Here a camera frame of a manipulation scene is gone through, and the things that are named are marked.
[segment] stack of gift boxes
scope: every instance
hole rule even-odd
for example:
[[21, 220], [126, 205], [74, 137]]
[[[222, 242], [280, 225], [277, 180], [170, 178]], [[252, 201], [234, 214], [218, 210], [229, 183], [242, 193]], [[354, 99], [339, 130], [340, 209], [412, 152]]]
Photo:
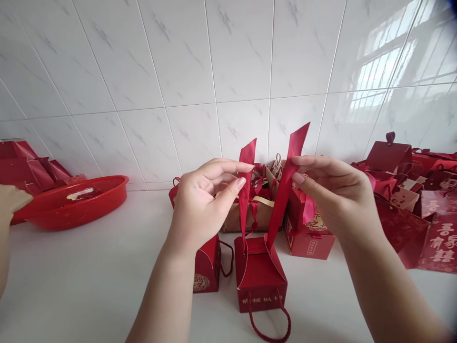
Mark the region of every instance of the stack of gift boxes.
[[[26, 141], [0, 140], [0, 184], [14, 185], [36, 196], [85, 179], [84, 175], [72, 176], [56, 160], [38, 157]], [[13, 219], [12, 224], [19, 222]]]

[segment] rope handle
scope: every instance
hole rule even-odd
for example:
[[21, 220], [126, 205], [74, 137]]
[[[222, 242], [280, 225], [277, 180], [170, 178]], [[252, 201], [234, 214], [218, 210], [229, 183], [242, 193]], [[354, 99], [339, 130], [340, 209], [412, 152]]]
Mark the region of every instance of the rope handle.
[[222, 272], [222, 275], [224, 277], [228, 277], [230, 274], [232, 274], [232, 270], [233, 270], [233, 259], [234, 259], [233, 248], [231, 247], [231, 245], [229, 245], [221, 240], [219, 240], [219, 243], [222, 243], [223, 245], [229, 247], [230, 250], [232, 250], [232, 260], [230, 261], [230, 271], [227, 274], [225, 274], [224, 268], [222, 268], [222, 263], [219, 262], [219, 267], [220, 267], [220, 271]]
[[279, 290], [276, 289], [276, 296], [278, 297], [278, 300], [279, 300], [279, 306], [281, 307], [281, 310], [284, 312], [284, 314], [287, 316], [287, 332], [286, 332], [286, 335], [282, 338], [271, 338], [271, 337], [268, 337], [264, 334], [262, 334], [258, 328], [256, 327], [256, 325], [254, 324], [254, 318], [252, 317], [252, 309], [251, 309], [251, 292], [249, 292], [249, 317], [251, 318], [251, 325], [252, 325], [252, 328], [254, 329], [254, 331], [256, 332], [256, 334], [261, 338], [263, 339], [264, 341], [266, 342], [269, 342], [269, 343], [284, 343], [285, 341], [287, 341], [287, 339], [289, 339], [289, 336], [290, 336], [290, 329], [291, 329], [291, 326], [292, 326], [292, 322], [290, 320], [290, 315], [289, 313], [287, 312], [287, 310], [284, 308], [284, 305], [282, 304], [282, 301], [281, 301], [281, 297], [279, 296]]

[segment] red cord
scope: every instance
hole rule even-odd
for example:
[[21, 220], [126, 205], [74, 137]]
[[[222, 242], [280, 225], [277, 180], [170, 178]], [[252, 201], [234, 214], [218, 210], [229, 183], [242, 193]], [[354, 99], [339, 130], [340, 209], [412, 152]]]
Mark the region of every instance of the red cord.
[[264, 341], [266, 342], [269, 342], [269, 343], [284, 343], [287, 341], [287, 339], [289, 338], [290, 336], [290, 330], [291, 330], [291, 326], [292, 326], [292, 323], [291, 323], [291, 320], [290, 320], [290, 316], [289, 316], [289, 313], [287, 312], [287, 310], [284, 308], [283, 304], [282, 304], [282, 301], [281, 301], [281, 297], [279, 296], [279, 290], [276, 289], [276, 296], [279, 300], [279, 305], [281, 307], [281, 310], [286, 314], [287, 316], [287, 332], [286, 332], [286, 335], [282, 338], [271, 338], [271, 337], [268, 337], [264, 334], [262, 334], [258, 328], [256, 327], [256, 325], [254, 324], [254, 318], [252, 317], [252, 309], [251, 309], [251, 292], [249, 292], [249, 317], [251, 318], [251, 325], [252, 327], [254, 328], [254, 331], [256, 332], [256, 334], [261, 338], [263, 339]]

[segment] red basket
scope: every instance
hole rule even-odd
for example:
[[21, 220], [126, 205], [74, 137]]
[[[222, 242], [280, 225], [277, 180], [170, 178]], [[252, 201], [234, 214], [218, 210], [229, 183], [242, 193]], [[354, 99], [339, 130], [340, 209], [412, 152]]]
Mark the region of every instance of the red basket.
[[[15, 218], [25, 219], [48, 231], [72, 229], [112, 212], [127, 198], [127, 176], [107, 176], [57, 188], [36, 196]], [[67, 196], [93, 187], [101, 194], [77, 202]]]

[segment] white surface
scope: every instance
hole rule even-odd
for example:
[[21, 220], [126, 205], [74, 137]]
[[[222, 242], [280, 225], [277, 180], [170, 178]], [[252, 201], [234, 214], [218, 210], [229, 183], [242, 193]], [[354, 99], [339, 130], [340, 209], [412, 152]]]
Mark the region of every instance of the white surface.
[[[129, 192], [124, 205], [96, 222], [64, 232], [30, 224], [11, 230], [10, 278], [0, 302], [0, 342], [124, 342], [137, 314], [172, 216], [167, 191]], [[221, 234], [230, 244], [237, 234]], [[338, 243], [327, 261], [289, 256], [275, 243], [288, 278], [288, 342], [371, 342]], [[230, 259], [222, 250], [222, 263]], [[455, 324], [457, 275], [413, 270], [426, 300]], [[283, 335], [280, 310], [254, 314], [265, 334]], [[218, 293], [194, 295], [190, 342], [261, 342], [240, 314], [236, 277]]]

